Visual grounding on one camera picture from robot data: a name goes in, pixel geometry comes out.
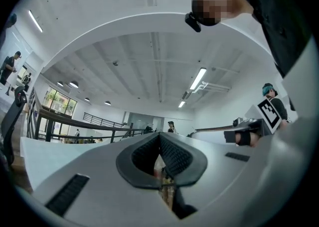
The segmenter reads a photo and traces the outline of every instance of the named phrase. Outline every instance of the backpack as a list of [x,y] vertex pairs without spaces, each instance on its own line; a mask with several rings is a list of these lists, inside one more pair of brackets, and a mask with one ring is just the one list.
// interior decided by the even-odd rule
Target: backpack
[[0,68],[0,73],[2,73],[3,70],[5,70],[6,62],[8,61],[8,59],[9,59],[9,56],[7,56],[4,60],[4,62],[2,63],[1,68]]

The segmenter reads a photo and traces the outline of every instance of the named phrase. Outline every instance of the floor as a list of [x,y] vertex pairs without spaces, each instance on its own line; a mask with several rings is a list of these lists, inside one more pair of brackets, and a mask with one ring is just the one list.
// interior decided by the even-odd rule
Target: floor
[[[8,101],[0,97],[0,122],[10,108]],[[20,137],[21,126],[24,121],[25,115],[21,114],[18,118],[12,134],[12,147],[14,152],[14,162],[11,165],[11,177],[15,185],[25,189],[27,192],[32,193],[32,188],[25,170],[24,159],[20,156]]]

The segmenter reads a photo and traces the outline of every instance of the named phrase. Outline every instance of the ceiling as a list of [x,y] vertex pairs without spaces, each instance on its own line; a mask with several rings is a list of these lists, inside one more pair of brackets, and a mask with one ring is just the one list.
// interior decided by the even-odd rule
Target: ceiling
[[[116,95],[177,108],[201,67],[204,81],[231,87],[250,57],[268,51],[250,15],[198,35],[183,21],[190,0],[21,0],[14,11],[16,28],[45,63],[42,74],[55,84],[77,80],[77,97],[96,104]],[[192,94],[183,109],[207,95]]]

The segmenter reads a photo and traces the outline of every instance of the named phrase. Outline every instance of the black metal railing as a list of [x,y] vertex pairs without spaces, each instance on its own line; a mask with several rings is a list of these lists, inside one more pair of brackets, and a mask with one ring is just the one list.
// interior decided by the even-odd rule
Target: black metal railing
[[87,121],[88,123],[92,123],[95,125],[106,126],[106,127],[116,127],[122,128],[123,124],[117,123],[114,121],[105,120],[89,113],[84,113],[83,120]]
[[[42,105],[40,104],[36,92],[34,89],[32,90],[29,98],[29,110],[28,110],[28,115],[27,115],[27,137],[33,138],[33,139],[38,139],[39,138],[39,129],[40,129],[40,123],[41,119],[46,119],[47,124],[46,124],[46,130],[45,130],[45,140],[47,142],[51,141],[52,137],[57,137],[57,138],[69,138],[69,139],[103,139],[103,138],[111,138],[111,143],[113,143],[114,138],[116,137],[123,137],[121,136],[115,136],[116,131],[126,131],[127,137],[128,136],[135,136],[135,135],[142,135],[143,134],[143,129],[132,129],[132,128],[122,128],[115,126],[115,123],[113,127],[108,127],[105,125],[96,125],[96,124],[91,124],[91,123],[86,123],[86,122],[81,122],[81,121],[76,121],[70,118],[66,118],[64,116],[58,115],[54,112],[49,112],[45,110]],[[111,136],[104,136],[104,137],[75,137],[75,136],[67,136],[67,135],[57,135],[53,133],[53,126],[54,123],[58,122],[61,125],[69,125],[69,126],[74,126],[74,127],[79,127],[79,128],[85,128],[85,129],[95,129],[95,130],[106,130],[106,131],[112,131]]]

